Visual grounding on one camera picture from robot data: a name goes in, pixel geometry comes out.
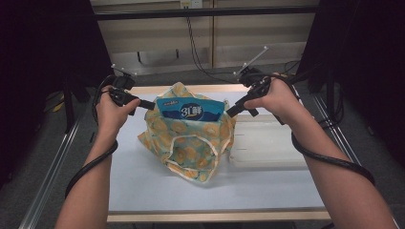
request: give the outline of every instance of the cable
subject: cable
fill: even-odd
[[[96,111],[96,105],[101,97],[102,94],[107,93],[106,92],[102,92],[101,89],[109,84],[112,84],[112,82],[114,81],[114,79],[116,78],[115,75],[110,74],[108,75],[98,86],[97,91],[95,93],[95,97],[93,99],[93,106],[92,106],[92,113],[93,113],[93,118],[95,119],[96,124],[98,125],[98,118],[97,118],[97,111]],[[91,169],[93,169],[97,164],[99,164],[101,161],[103,161],[105,158],[107,158],[108,156],[110,156],[118,147],[118,142],[115,141],[113,146],[104,154],[102,154],[101,156],[97,157],[96,159],[92,160],[91,162],[89,162],[88,164],[86,164],[85,166],[83,166],[76,174],[75,176],[71,179],[71,181],[69,182],[68,186],[66,187],[65,190],[65,198],[69,195],[69,193],[71,192],[72,188],[75,186],[75,184],[87,173],[89,172]]]
[[[115,75],[110,74],[108,75],[98,86],[97,91],[95,93],[95,97],[93,98],[93,106],[92,106],[92,114],[93,114],[93,119],[95,120],[96,124],[98,125],[98,117],[97,117],[97,111],[96,111],[96,105],[101,97],[101,89],[107,85],[110,85],[113,83],[114,79],[116,78]]]
[[[295,62],[295,64],[293,64],[291,67],[289,67],[287,69],[287,65],[290,64],[290,63],[293,63],[293,62]],[[284,74],[284,73],[288,74],[288,72],[290,70],[292,70],[295,66],[297,66],[297,64],[299,64],[300,62],[301,62],[301,60],[292,60],[292,61],[287,62],[286,64],[284,64],[284,71],[282,73],[280,73],[280,74]]]
[[[207,75],[210,78],[220,80],[220,81],[223,81],[226,83],[236,84],[237,82],[232,82],[232,81],[228,81],[225,79],[220,79],[220,78],[212,76],[212,74],[233,74],[233,73],[209,73],[203,68],[199,55],[197,54],[197,48],[196,48],[196,43],[194,42],[193,29],[191,28],[190,18],[186,17],[186,19],[187,19],[187,25],[188,25],[188,34],[190,36],[191,54],[193,56],[194,65],[197,67],[197,69],[199,71],[201,71],[202,73],[205,73],[205,75]]]
[[[321,125],[322,129],[325,130],[329,127],[333,127],[333,126],[336,126],[337,124],[339,124],[343,120],[344,115],[345,115],[345,107],[343,105],[343,90],[342,90],[342,88],[339,88],[339,99],[337,101],[336,110],[333,113],[334,120],[329,120],[328,118],[325,118],[321,121],[318,121],[318,124],[321,125],[324,122],[331,121],[331,124],[329,124],[329,125],[326,125],[326,126]]]
[[[110,156],[116,149],[118,148],[118,142],[115,141],[113,146],[104,154],[101,156],[97,157],[96,159],[92,160],[88,164],[86,164],[84,167],[82,167],[76,174],[75,176],[71,179],[69,182],[68,187],[66,188],[65,191],[65,198],[69,195],[71,192],[72,188],[75,186],[75,184],[91,169],[93,169],[97,164],[99,164],[101,161],[103,161],[105,158]]]
[[[374,177],[372,175],[372,173],[370,173],[367,169],[365,169],[364,167],[346,161],[346,160],[342,160],[342,159],[338,159],[338,158],[334,158],[334,157],[330,157],[330,156],[323,156],[323,155],[319,155],[316,154],[314,152],[311,152],[307,149],[305,149],[297,140],[297,138],[295,137],[294,134],[291,134],[291,141],[292,141],[292,145],[295,147],[295,149],[297,149],[298,152],[300,152],[301,154],[303,154],[304,156],[310,157],[312,159],[316,159],[322,162],[327,162],[328,164],[332,164],[332,165],[336,165],[345,169],[349,169],[363,177],[365,177],[367,180],[369,180],[373,185],[375,184],[374,182]]]

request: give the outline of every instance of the finger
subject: finger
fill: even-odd
[[[254,108],[263,107],[263,99],[260,97],[260,98],[248,100],[244,103],[244,106],[246,109],[254,109]]]
[[[125,105],[122,109],[126,114],[131,113],[135,108],[139,106],[140,100],[138,98],[132,100],[127,105]]]

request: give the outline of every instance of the blue package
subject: blue package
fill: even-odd
[[[218,121],[224,113],[224,103],[194,97],[158,98],[156,103],[164,117],[194,121]]]

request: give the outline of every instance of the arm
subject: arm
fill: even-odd
[[[268,94],[247,101],[245,107],[264,107],[280,116],[304,148],[320,155],[350,161],[283,81],[273,79]],[[396,228],[387,203],[366,178],[308,157],[305,160],[337,228]]]
[[[119,129],[128,114],[139,105],[135,99],[124,107],[118,107],[104,93],[97,104],[98,133],[84,164],[107,152],[117,138]],[[105,228],[108,216],[110,193],[110,169],[112,157],[109,156],[84,175],[72,188],[60,211],[55,228]]]

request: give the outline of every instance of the metal frame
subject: metal frame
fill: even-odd
[[[290,7],[262,7],[262,8],[146,10],[146,11],[98,12],[91,15],[90,14],[60,15],[56,16],[56,18],[65,18],[69,20],[106,21],[106,20],[152,19],[152,18],[171,18],[171,17],[314,13],[322,9],[323,8],[320,8],[318,6],[290,6]]]

